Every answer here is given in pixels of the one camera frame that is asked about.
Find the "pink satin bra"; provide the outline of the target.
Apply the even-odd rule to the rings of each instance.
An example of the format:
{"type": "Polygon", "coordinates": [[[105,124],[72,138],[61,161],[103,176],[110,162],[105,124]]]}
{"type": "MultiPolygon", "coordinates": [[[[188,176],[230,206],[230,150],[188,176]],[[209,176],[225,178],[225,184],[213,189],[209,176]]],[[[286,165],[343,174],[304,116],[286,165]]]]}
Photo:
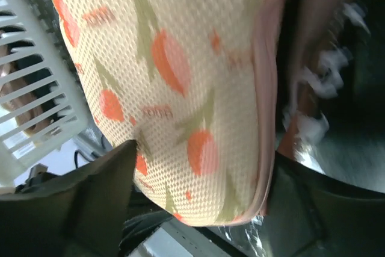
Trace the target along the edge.
{"type": "MultiPolygon", "coordinates": [[[[9,75],[10,73],[13,73],[16,71],[16,66],[14,63],[5,63],[1,65],[1,78],[9,75]]],[[[6,96],[7,94],[10,94],[12,92],[15,92],[19,89],[22,89],[27,86],[26,81],[23,78],[17,78],[12,81],[6,82],[5,84],[1,84],[1,97],[6,96]]],[[[23,94],[21,96],[18,96],[12,100],[5,101],[1,104],[1,107],[3,109],[7,110],[8,112],[16,111],[19,108],[24,107],[25,105],[37,100],[37,98],[34,96],[32,92],[27,92],[26,94],[23,94]]],[[[38,117],[39,115],[43,114],[43,108],[41,105],[37,105],[35,108],[30,109],[29,111],[26,111],[24,113],[21,113],[20,115],[15,117],[16,123],[18,126],[24,125],[25,123],[29,122],[30,120],[38,117]]],[[[34,135],[41,131],[42,129],[45,129],[50,125],[49,119],[45,118],[36,124],[30,126],[29,128],[24,129],[24,132],[28,135],[34,135]]]]}

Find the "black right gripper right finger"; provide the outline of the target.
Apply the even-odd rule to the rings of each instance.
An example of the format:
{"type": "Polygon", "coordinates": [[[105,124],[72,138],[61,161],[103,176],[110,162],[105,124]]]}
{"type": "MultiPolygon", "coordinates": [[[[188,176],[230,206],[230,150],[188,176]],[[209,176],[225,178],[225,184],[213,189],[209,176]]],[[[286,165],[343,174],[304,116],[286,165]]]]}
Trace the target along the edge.
{"type": "Polygon", "coordinates": [[[277,153],[262,229],[271,256],[384,256],[384,194],[277,153]]]}

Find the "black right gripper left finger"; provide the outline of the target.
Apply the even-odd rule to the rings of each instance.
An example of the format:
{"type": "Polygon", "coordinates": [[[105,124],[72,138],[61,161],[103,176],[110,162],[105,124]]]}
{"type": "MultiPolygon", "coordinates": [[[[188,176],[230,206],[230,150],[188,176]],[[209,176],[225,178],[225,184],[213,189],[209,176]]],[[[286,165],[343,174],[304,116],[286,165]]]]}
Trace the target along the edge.
{"type": "Polygon", "coordinates": [[[1,195],[1,256],[117,256],[137,144],[70,173],[1,195]]]}

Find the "pink mesh bra laundry bag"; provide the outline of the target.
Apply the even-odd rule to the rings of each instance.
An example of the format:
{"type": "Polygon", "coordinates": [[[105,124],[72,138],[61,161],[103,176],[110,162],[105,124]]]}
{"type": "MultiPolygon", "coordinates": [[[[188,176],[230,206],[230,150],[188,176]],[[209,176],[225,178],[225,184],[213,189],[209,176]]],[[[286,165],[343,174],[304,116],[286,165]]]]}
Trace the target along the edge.
{"type": "Polygon", "coordinates": [[[190,226],[249,222],[273,171],[285,0],[52,0],[97,127],[190,226]]]}

